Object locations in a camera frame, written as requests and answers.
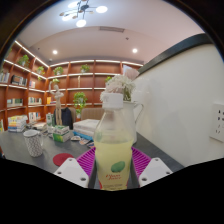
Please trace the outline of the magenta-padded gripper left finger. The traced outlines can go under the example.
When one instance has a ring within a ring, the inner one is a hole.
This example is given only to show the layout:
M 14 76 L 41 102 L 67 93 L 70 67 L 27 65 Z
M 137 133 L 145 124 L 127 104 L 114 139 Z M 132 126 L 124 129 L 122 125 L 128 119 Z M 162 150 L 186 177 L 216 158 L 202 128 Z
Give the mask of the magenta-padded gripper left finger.
M 60 153 L 53 157 L 57 166 L 55 175 L 84 188 L 94 189 L 97 184 L 97 171 L 95 165 L 95 148 L 74 158 L 69 153 Z

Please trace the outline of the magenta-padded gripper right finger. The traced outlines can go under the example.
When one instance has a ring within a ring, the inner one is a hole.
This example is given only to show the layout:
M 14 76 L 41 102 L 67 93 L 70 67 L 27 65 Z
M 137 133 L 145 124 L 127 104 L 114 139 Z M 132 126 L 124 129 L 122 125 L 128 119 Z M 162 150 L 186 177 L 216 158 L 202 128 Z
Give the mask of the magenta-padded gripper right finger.
M 129 189 L 146 186 L 170 174 L 172 171 L 160 158 L 151 158 L 142 151 L 132 148 Z

